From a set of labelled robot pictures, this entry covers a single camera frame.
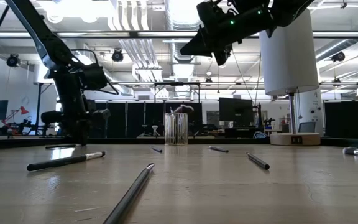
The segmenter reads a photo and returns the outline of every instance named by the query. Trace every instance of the computer monitor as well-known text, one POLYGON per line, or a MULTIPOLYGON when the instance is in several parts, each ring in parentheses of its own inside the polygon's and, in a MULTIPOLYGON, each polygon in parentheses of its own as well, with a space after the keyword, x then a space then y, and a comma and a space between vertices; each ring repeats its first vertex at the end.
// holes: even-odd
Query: computer monitor
POLYGON ((250 126, 254 122, 252 100, 219 98, 219 120, 233 121, 234 127, 250 126))

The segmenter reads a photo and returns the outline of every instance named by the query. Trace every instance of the marker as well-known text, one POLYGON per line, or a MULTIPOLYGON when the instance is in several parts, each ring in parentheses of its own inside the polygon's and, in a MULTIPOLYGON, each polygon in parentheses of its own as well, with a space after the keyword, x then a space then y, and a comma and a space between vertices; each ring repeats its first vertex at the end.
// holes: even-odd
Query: marker
POLYGON ((147 180, 149 179, 154 164, 149 164, 147 167, 137 176, 135 182, 131 185, 123 198, 118 202, 114 210, 110 213, 103 224, 120 224, 124 223, 124 218, 128 214, 131 205, 139 196, 139 192, 142 190, 147 180))
POLYGON ((69 147, 75 147, 76 144, 67 144, 67 145, 59 145, 59 146, 47 146, 45 149, 66 149, 69 147))
POLYGON ((258 157, 252 155, 251 153, 248 153, 248 159, 252 160, 254 163, 256 163, 258 166, 260 166, 261 168, 268 170, 270 169, 270 165, 267 164, 266 162, 264 162, 262 159, 259 159, 258 157))
POLYGON ((151 148, 156 152, 162 153, 162 149, 156 148, 154 146, 151 146, 151 148))
POLYGON ((219 151, 219 152, 225 152, 225 153, 228 153, 229 150, 227 149, 222 149, 220 147, 214 147, 214 146, 209 146, 209 149, 212 149, 212 150, 215 150, 215 151, 219 151))
POLYGON ((89 153, 89 154, 84 154, 84 155, 80 155, 80 156, 71 156, 71 157, 62 158, 62 159, 54 159, 54 160, 45 161, 45 162, 38 162, 35 164, 29 164, 27 166, 27 170, 35 171, 35 170, 46 169, 46 168, 51 168, 51 167, 60 167, 60 166, 68 165, 68 164, 87 161, 90 159, 100 158, 100 157, 103 157, 104 155, 106 155, 105 151, 89 153))

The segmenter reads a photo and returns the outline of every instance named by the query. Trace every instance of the security camera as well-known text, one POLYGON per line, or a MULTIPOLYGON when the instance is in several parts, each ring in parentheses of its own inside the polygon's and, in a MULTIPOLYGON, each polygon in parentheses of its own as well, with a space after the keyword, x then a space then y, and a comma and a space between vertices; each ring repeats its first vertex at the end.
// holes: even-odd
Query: security camera
POLYGON ((17 68, 20 66, 20 59, 18 54, 11 54, 9 58, 6 60, 7 66, 11 68, 17 68))
POLYGON ((122 55, 122 49, 114 49, 114 53, 112 54, 111 59, 113 62, 121 62, 124 60, 124 56, 122 55))
POLYGON ((345 60, 345 54, 343 52, 339 52, 338 54, 333 55, 331 57, 331 60, 333 62, 342 62, 343 60, 345 60))

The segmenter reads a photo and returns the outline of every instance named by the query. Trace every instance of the small wooden base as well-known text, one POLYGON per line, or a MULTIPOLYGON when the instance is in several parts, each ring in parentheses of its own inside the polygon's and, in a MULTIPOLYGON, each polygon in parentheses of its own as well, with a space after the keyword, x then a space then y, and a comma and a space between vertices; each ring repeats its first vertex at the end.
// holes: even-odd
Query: small wooden base
POLYGON ((270 143, 276 146, 319 146, 319 133, 277 133, 270 135, 270 143))

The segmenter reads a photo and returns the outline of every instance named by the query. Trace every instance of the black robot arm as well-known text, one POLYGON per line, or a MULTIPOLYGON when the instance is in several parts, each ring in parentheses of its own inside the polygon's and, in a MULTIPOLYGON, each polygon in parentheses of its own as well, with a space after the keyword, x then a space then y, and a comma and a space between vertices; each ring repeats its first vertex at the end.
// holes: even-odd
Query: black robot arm
POLYGON ((43 113, 42 122, 61 123, 69 136, 85 145, 91 120, 110 116, 109 110, 96 110, 94 101, 87 100, 83 94, 85 90, 100 90, 110 84, 103 68, 97 63, 81 63, 63 41, 50 31, 30 0, 6 0, 6 3, 34 40, 42 63, 49 68, 47 78, 54 79, 62 104, 63 111, 43 113))
POLYGON ((202 2, 197 5, 198 15, 203 22, 196 36, 181 50, 183 55, 211 57, 223 65, 230 57, 232 43, 241 44, 242 39, 266 30, 269 37, 277 26, 290 25, 313 0, 227 0, 226 13, 218 6, 221 0, 202 2))

